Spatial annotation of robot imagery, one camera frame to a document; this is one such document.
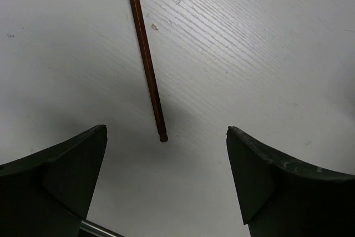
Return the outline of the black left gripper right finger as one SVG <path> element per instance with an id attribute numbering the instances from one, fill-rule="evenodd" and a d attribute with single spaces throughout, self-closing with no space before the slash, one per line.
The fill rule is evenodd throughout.
<path id="1" fill-rule="evenodd" d="M 354 176 L 318 167 L 237 127 L 227 152 L 251 236 L 353 236 Z"/>

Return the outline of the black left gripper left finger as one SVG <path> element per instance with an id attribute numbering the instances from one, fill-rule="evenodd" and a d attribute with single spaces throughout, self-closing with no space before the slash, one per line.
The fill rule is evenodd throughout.
<path id="1" fill-rule="evenodd" d="M 1 236 L 79 236 L 107 147 L 107 127 L 1 165 Z"/>

